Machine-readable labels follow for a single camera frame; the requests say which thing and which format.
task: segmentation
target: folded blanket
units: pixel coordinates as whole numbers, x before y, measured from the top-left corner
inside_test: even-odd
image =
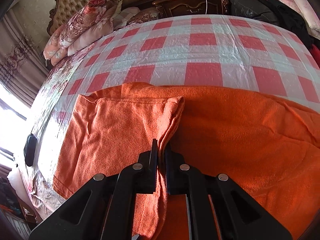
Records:
[[[80,96],[55,173],[58,192],[70,196],[97,172],[119,172],[118,162],[123,166],[134,163],[141,151],[150,149],[152,136],[160,140],[162,154],[180,118],[183,99],[179,96],[185,103],[171,138],[172,149],[204,174],[228,174],[297,239],[319,208],[320,115],[297,103],[252,91],[129,83]],[[169,105],[158,111],[150,100]],[[166,132],[159,132],[163,130],[159,120]],[[145,205],[150,196],[138,196],[134,233],[187,240],[185,197],[166,199],[163,171],[158,174],[157,192],[149,201],[158,206],[151,210]]]

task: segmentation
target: curtain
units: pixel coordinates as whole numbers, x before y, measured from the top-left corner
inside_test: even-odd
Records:
[[[31,107],[49,71],[10,9],[0,22],[0,83]]]
[[[12,169],[0,163],[0,178],[7,178]]]

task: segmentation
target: drawer handle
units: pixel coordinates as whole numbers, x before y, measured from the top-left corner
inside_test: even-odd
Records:
[[[200,11],[202,11],[203,9],[202,8],[198,8],[197,10],[192,10],[192,9],[189,9],[189,10],[187,10],[187,12],[190,12],[190,13],[197,13],[197,12],[200,12]]]

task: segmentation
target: bed sheet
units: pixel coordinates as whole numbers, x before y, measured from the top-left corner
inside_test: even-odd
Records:
[[[297,36],[287,30],[223,15],[130,25],[94,44],[50,114],[37,163],[48,192],[78,94],[125,82],[240,88],[283,97],[320,112],[320,70]],[[53,192],[45,206],[53,211],[62,201]]]

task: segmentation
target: screw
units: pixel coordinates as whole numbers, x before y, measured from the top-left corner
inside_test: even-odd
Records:
[[[132,168],[134,169],[134,170],[141,170],[142,169],[142,164],[141,163],[135,163],[134,165],[132,165]]]
[[[190,166],[188,164],[181,164],[180,170],[182,171],[188,171],[190,169]]]
[[[222,181],[226,181],[229,179],[228,175],[223,173],[219,174],[218,178]]]
[[[104,179],[104,174],[98,173],[98,174],[93,176],[93,179],[96,180],[96,181],[103,180]]]

